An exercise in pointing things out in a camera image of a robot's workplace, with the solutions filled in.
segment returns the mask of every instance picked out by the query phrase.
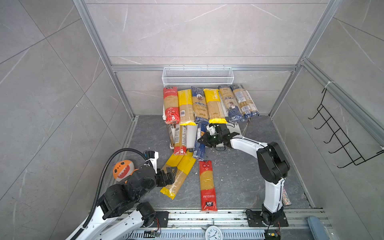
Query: white wire mesh basket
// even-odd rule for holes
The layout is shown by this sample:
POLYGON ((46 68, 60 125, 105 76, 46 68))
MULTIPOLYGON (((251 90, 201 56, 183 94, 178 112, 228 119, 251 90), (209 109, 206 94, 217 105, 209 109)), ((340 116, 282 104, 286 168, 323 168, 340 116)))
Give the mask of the white wire mesh basket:
POLYGON ((164 87, 176 86, 179 90, 191 86, 217 88, 218 85, 232 85, 233 72, 230 67, 166 67, 163 69, 164 87))

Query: orange toy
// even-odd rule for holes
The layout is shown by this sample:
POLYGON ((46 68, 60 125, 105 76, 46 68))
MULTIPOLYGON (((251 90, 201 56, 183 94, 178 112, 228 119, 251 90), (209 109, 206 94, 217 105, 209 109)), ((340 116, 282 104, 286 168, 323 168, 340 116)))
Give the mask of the orange toy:
POLYGON ((120 182, 129 175, 132 175, 134 171, 135 168, 133 166, 133 162, 130 160, 124 160, 116 163, 116 165, 113 167, 113 177, 116 179, 116 181, 120 182))

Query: clock face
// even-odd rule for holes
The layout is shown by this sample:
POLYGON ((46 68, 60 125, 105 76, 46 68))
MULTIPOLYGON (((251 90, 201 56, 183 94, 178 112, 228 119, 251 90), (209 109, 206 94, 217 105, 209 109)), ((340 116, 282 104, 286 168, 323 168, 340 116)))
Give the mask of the clock face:
POLYGON ((223 233, 216 226, 210 226, 205 231, 205 240, 223 240, 223 233))

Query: dark gray marble floor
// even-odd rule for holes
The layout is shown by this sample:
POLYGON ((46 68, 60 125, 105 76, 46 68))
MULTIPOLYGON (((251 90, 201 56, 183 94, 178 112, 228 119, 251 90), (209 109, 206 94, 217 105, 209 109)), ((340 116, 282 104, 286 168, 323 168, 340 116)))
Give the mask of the dark gray marble floor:
MULTIPOLYGON (((253 118, 245 136, 260 142, 281 144, 268 116, 253 118)), ((169 149, 169 137, 162 117, 140 116, 129 147, 159 152, 157 163, 161 168, 173 153, 169 149)), ((207 148, 205 156, 213 162, 218 208, 261 208, 265 182, 255 158, 235 149, 217 151, 207 148)), ((129 153, 126 158, 132 160, 136 167, 143 164, 140 156, 134 153, 129 153)), ((292 202, 287 208, 310 208, 292 168, 286 178, 285 189, 292 202)), ((160 188, 152 190, 142 200, 149 201, 154 208, 201 207, 199 165, 195 163, 174 200, 160 193, 160 188)))

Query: yellow pasta package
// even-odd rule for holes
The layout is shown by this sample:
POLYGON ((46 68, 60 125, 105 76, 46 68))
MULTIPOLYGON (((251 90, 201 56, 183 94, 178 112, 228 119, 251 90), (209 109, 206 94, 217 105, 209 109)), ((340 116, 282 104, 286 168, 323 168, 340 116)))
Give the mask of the yellow pasta package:
POLYGON ((204 93, 207 100, 209 123, 227 123, 218 89, 206 88, 204 93))
POLYGON ((179 97, 180 125, 196 126, 192 105, 192 90, 181 90, 177 94, 179 97))
MULTIPOLYGON (((193 165, 196 162, 196 159, 194 159, 192 155, 193 155, 192 152, 187 151, 186 155, 182 156, 182 159, 177 164, 177 173, 175 177, 175 182, 172 185, 167 185, 160 190, 162 194, 167 195, 172 200, 176 197, 177 192, 183 185, 185 179, 187 178, 189 172, 191 171, 193 165)), ((173 160, 171 160, 171 162, 169 163, 171 165, 167 165, 168 161, 163 167, 163 169, 165 169, 166 166, 172 166, 178 161, 178 159, 174 158, 173 160)))

